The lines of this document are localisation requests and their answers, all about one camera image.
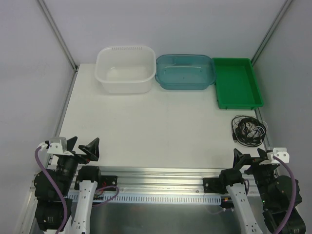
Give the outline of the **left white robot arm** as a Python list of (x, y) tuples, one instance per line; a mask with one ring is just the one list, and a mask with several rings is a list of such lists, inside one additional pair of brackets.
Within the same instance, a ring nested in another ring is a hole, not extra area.
[[(98, 166), (89, 162), (99, 159), (99, 138), (80, 145), (74, 151), (77, 137), (57, 137), (42, 142), (35, 149), (35, 160), (41, 171), (35, 176), (37, 207), (35, 219), (46, 234), (88, 234), (94, 194), (102, 186)], [(39, 152), (58, 158), (55, 170), (47, 169), (39, 159)]]

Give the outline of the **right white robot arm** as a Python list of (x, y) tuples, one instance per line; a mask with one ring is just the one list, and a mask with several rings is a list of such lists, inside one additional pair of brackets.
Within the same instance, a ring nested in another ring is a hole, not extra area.
[(222, 170), (219, 188), (228, 193), (234, 204), (241, 232), (261, 234), (247, 198), (241, 168), (248, 165), (245, 174), (254, 177), (263, 204), (263, 217), (272, 234), (304, 234), (306, 225), (296, 206), (302, 202), (298, 180), (287, 165), (290, 155), (286, 148), (258, 149), (252, 157), (234, 149), (233, 166)]

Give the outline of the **green plastic tray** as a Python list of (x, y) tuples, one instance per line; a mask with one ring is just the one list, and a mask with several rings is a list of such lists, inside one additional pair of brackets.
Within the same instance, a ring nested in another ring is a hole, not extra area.
[(263, 98), (249, 58), (213, 58), (220, 109), (255, 110)]

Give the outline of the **white plastic tub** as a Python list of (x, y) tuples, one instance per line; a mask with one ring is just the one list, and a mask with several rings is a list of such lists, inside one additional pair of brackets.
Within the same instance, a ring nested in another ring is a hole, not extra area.
[(148, 46), (111, 46), (96, 59), (94, 75), (109, 94), (150, 91), (156, 74), (156, 55)]

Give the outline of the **teal transparent plastic container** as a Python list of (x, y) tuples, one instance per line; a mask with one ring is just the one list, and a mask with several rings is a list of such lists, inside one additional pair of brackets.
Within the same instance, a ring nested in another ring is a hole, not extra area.
[(215, 84), (215, 64), (205, 55), (162, 55), (156, 59), (155, 79), (166, 90), (204, 90)]

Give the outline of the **aluminium mounting rail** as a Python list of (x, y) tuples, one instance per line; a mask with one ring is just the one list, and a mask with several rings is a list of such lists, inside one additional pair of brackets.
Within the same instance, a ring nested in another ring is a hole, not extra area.
[(204, 195), (203, 178), (222, 168), (136, 168), (100, 166), (103, 176), (117, 176), (119, 194)]

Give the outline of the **left aluminium frame post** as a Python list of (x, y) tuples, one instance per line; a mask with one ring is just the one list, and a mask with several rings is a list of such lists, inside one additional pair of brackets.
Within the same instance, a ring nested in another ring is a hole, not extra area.
[(63, 51), (67, 61), (69, 62), (70, 66), (74, 71), (78, 69), (78, 65), (75, 63), (73, 56), (71, 55), (63, 36), (61, 35), (61, 32), (58, 29), (57, 24), (55, 23), (55, 20), (53, 19), (52, 14), (50, 13), (50, 10), (48, 9), (48, 6), (44, 0), (36, 0), (36, 3), (38, 4), (40, 10), (42, 11), (44, 17), (46, 18), (49, 27), (51, 28), (61, 50)]

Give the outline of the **aluminium frame post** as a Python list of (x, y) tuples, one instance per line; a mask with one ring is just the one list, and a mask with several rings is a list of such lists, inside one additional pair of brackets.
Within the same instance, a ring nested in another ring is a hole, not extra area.
[(264, 38), (262, 39), (260, 45), (258, 46), (254, 56), (252, 57), (251, 64), (252, 66), (255, 65), (259, 57), (261, 56), (262, 52), (264, 51), (266, 45), (269, 43), (271, 37), (275, 33), (276, 29), (278, 28), (279, 24), (281, 23), (282, 19), (284, 18), (285, 14), (287, 13), (288, 9), (290, 8), (293, 0), (285, 0), (277, 12), (275, 18), (273, 19), (271, 25), (269, 26)]
[(58, 29), (57, 24), (55, 23), (55, 20), (53, 19), (52, 14), (50, 13), (50, 10), (48, 9), (48, 6), (44, 0), (36, 0), (36, 3), (38, 4), (40, 10), (42, 11), (44, 17), (46, 18), (49, 27), (51, 28), (61, 50), (63, 51), (67, 61), (69, 62), (70, 66), (74, 71), (78, 69), (78, 65), (75, 63), (73, 56), (71, 55), (63, 36), (61, 35), (61, 32)]

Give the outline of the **right aluminium frame post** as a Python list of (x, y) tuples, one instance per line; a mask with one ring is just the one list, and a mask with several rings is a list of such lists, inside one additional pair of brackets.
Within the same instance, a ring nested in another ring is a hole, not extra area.
[(285, 14), (287, 13), (288, 9), (290, 8), (293, 0), (285, 0), (277, 12), (275, 18), (273, 19), (271, 25), (269, 26), (264, 38), (262, 39), (260, 45), (258, 46), (254, 56), (252, 57), (251, 64), (252, 66), (255, 65), (259, 57), (261, 56), (262, 52), (264, 51), (266, 45), (269, 43), (271, 37), (275, 33), (276, 29), (278, 28), (279, 24), (281, 23), (282, 19), (284, 18)]

